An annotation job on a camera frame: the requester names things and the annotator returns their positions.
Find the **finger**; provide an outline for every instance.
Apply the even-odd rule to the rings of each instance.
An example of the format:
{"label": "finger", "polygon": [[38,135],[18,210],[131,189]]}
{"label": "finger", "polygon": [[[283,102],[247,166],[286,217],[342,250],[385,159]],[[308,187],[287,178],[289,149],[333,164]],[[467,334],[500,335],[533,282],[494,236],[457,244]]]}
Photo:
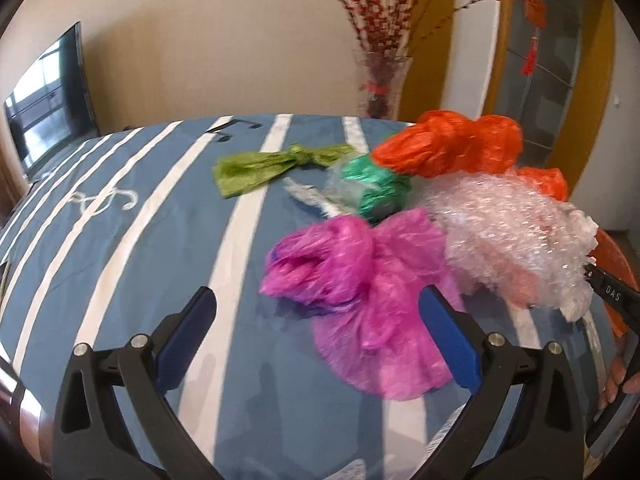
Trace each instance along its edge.
{"label": "finger", "polygon": [[600,398],[598,399],[598,409],[604,410],[609,405],[609,400],[604,392],[600,394]]}
{"label": "finger", "polygon": [[613,402],[618,394],[618,385],[611,376],[607,378],[607,384],[604,387],[604,394],[606,395],[609,403]]}
{"label": "finger", "polygon": [[626,348],[626,333],[622,335],[620,339],[616,341],[616,352],[622,355]]}
{"label": "finger", "polygon": [[626,394],[640,394],[640,373],[631,377],[622,387],[622,391]]}
{"label": "finger", "polygon": [[625,374],[625,362],[620,357],[616,357],[611,363],[611,368],[609,369],[609,377],[613,378],[616,384],[622,384],[622,381],[625,380]]}

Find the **red ribbon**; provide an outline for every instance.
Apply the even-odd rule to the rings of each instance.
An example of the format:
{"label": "red ribbon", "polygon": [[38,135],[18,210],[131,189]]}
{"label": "red ribbon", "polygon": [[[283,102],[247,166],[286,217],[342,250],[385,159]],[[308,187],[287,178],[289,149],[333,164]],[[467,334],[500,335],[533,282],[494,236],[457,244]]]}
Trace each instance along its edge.
{"label": "red ribbon", "polygon": [[369,92],[375,95],[387,95],[389,93],[388,86],[378,86],[373,81],[360,86],[360,90],[367,89]]}
{"label": "red ribbon", "polygon": [[527,54],[527,59],[522,67],[522,75],[531,75],[536,67],[536,61],[538,60],[538,37],[531,38],[531,47]]}

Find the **tv screen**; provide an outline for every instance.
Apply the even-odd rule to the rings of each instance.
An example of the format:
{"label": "tv screen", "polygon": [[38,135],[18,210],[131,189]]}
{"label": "tv screen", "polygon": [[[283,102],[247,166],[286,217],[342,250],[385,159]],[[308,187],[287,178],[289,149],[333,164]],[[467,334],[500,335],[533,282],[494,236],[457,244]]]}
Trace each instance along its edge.
{"label": "tv screen", "polygon": [[55,168],[80,142],[98,136],[82,66],[80,23],[31,65],[4,109],[30,180]]}

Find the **blue fabric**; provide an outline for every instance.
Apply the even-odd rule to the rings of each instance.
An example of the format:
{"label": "blue fabric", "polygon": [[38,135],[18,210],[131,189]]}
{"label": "blue fabric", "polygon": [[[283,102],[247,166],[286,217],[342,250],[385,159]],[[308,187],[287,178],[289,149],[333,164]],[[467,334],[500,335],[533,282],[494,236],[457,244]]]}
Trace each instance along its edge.
{"label": "blue fabric", "polygon": [[[259,150],[275,121],[271,114],[245,118],[262,126],[254,130],[246,124],[235,124],[226,130],[232,134],[231,140],[210,142],[159,205],[133,247],[104,318],[96,327],[99,330],[95,349],[121,346],[136,333],[150,333],[163,317],[182,309],[199,286],[209,282],[218,248],[238,202],[237,198],[224,200],[220,196],[211,167],[220,156]],[[111,205],[84,226],[52,277],[20,371],[26,386],[46,412],[54,410],[66,362],[104,266],[160,181],[214,121],[215,118],[208,118],[181,123],[136,163],[117,187],[134,191],[138,196],[137,205],[123,210],[128,198],[114,195]],[[390,133],[404,129],[405,124],[364,119],[360,126],[369,148],[373,149]],[[139,131],[82,183],[78,191],[88,197],[98,194],[110,178],[165,127],[166,124],[161,124]],[[110,136],[52,191],[33,221],[15,239],[10,251],[12,274],[42,223],[73,184],[127,134]],[[325,146],[344,142],[345,138],[342,118],[293,116],[284,148],[293,142],[310,147]],[[57,170],[54,178],[32,191],[34,199],[15,213],[15,224],[0,244],[1,254],[14,241],[40,198],[100,141],[87,142]],[[326,177],[318,168],[295,168],[289,174],[301,184],[319,187]],[[36,290],[80,217],[79,203],[65,204],[24,263],[0,322],[0,341],[12,359]],[[388,404],[379,397],[355,390],[332,373],[316,354],[306,312],[290,301],[273,300],[258,293],[267,252],[283,236],[320,220],[318,211],[293,200],[279,180],[273,182],[260,210],[248,264],[245,269],[230,274],[229,279],[244,277],[244,283],[235,323],[227,327],[232,336],[213,453],[214,464],[227,480],[247,476],[324,478],[355,459],[364,459],[367,476],[379,479],[385,478],[388,464],[393,462],[392,457],[385,458],[389,440],[394,438],[385,436]],[[485,332],[501,332],[517,343],[516,329],[501,300],[480,290],[473,297],[465,298],[465,306]],[[224,307],[218,304],[219,310]],[[613,341],[600,300],[594,300],[592,312],[603,353],[606,360],[610,360]],[[541,343],[559,340],[567,350],[583,415],[588,416],[596,402],[597,384],[583,325],[568,325],[554,311],[534,310],[532,315]],[[212,330],[225,330],[225,327],[214,323]],[[176,411],[182,389],[183,386],[167,395]],[[510,394],[483,457],[491,456],[498,448],[516,403],[516,393]],[[454,383],[425,394],[422,401],[426,434],[422,440],[428,442],[467,398],[468,391]],[[129,399],[119,392],[118,400],[142,457],[158,463],[135,422]],[[407,476],[411,475],[412,466],[405,468]]]}

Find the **green plastic bag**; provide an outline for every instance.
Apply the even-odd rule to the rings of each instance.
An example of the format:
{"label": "green plastic bag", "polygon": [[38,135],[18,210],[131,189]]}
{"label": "green plastic bag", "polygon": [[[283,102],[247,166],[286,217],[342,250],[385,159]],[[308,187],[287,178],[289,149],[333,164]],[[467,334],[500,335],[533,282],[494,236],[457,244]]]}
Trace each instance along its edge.
{"label": "green plastic bag", "polygon": [[306,148],[294,142],[286,152],[246,152],[224,156],[213,167],[213,176],[224,198],[248,193],[295,166],[317,164],[328,168],[353,152],[348,144]]}
{"label": "green plastic bag", "polygon": [[355,209],[372,224],[404,209],[410,191],[409,176],[377,166],[368,154],[338,161],[325,187],[328,197]]}

